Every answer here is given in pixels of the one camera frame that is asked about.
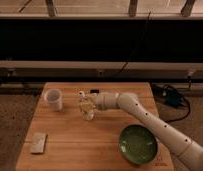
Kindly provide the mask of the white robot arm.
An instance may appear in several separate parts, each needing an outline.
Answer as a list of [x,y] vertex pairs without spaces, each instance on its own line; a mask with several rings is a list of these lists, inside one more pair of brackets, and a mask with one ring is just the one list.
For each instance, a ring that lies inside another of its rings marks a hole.
[[80,100],[92,109],[121,109],[143,123],[190,171],[203,171],[203,147],[149,112],[135,93],[79,92]]

